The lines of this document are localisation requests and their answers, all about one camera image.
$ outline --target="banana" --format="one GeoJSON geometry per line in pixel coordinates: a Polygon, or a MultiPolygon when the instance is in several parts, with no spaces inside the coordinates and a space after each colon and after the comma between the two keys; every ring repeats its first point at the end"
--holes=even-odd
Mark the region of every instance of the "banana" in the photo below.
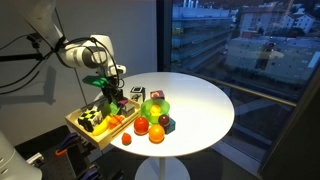
{"type": "Polygon", "coordinates": [[[109,122],[107,121],[107,118],[105,118],[99,125],[94,127],[92,135],[93,136],[99,136],[105,130],[108,129],[108,126],[109,126],[109,122]]]}

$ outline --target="table top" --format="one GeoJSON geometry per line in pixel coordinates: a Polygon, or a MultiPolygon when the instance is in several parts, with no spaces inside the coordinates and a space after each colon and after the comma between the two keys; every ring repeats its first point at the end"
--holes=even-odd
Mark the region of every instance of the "table top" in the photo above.
{"type": "Polygon", "coordinates": [[[229,97],[217,86],[203,79],[173,72],[154,72],[124,79],[123,92],[130,97],[135,86],[145,87],[146,100],[150,92],[162,90],[170,104],[169,116],[175,120],[175,131],[154,144],[148,134],[138,136],[133,124],[125,132],[132,136],[130,145],[123,145],[121,136],[111,144],[130,153],[151,157],[173,157],[198,152],[210,147],[230,130],[234,108],[229,97]]]}

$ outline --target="gray wall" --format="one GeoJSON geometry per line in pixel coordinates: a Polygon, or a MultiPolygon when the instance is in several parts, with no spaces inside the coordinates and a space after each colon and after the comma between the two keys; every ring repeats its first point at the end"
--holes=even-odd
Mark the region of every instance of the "gray wall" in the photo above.
{"type": "MultiPolygon", "coordinates": [[[[0,47],[33,30],[3,1],[0,2],[0,47]]],[[[57,10],[67,39],[91,34],[110,36],[118,64],[130,75],[157,70],[156,2],[152,0],[70,0],[57,1],[57,10]]],[[[41,51],[49,51],[45,43],[41,51]]],[[[4,50],[0,56],[34,53],[25,38],[4,50]]],[[[35,60],[0,63],[0,86],[26,74],[35,60]]],[[[13,145],[65,125],[64,116],[85,105],[73,69],[64,67],[56,56],[43,63],[39,76],[20,91],[0,95],[0,129],[13,145]]],[[[80,79],[95,70],[77,70],[80,79]]],[[[0,88],[0,93],[15,89],[0,88]]],[[[100,89],[82,84],[90,102],[100,89]]]]}

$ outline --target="round white table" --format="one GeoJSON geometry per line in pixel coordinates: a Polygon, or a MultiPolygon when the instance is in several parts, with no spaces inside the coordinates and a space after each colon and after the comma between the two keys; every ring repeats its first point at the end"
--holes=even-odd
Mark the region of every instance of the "round white table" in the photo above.
{"type": "Polygon", "coordinates": [[[150,92],[162,90],[170,104],[169,116],[175,120],[175,131],[165,135],[160,144],[149,141],[148,134],[138,136],[133,125],[125,132],[132,136],[130,145],[123,145],[121,135],[111,144],[130,153],[149,156],[139,167],[136,179],[190,179],[188,170],[176,158],[208,148],[230,130],[234,108],[228,96],[217,86],[203,79],[172,72],[154,72],[124,79],[123,92],[130,97],[135,86],[150,92]]]}

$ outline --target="wooden tray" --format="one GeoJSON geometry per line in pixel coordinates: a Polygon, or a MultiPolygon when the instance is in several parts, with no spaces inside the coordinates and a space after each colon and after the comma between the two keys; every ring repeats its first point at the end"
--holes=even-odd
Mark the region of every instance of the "wooden tray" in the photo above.
{"type": "Polygon", "coordinates": [[[112,130],[107,129],[105,132],[100,134],[99,136],[93,136],[91,132],[86,131],[79,123],[78,117],[86,110],[92,109],[94,106],[97,106],[103,102],[105,102],[105,98],[101,98],[97,101],[94,101],[88,104],[85,107],[77,109],[72,113],[68,114],[65,119],[67,124],[70,125],[73,129],[76,130],[83,138],[89,141],[92,145],[94,145],[97,149],[102,150],[110,142],[116,138],[119,134],[121,134],[139,115],[140,115],[140,104],[129,100],[130,103],[134,105],[135,112],[131,114],[129,117],[125,118],[118,126],[113,128],[112,130]]]}

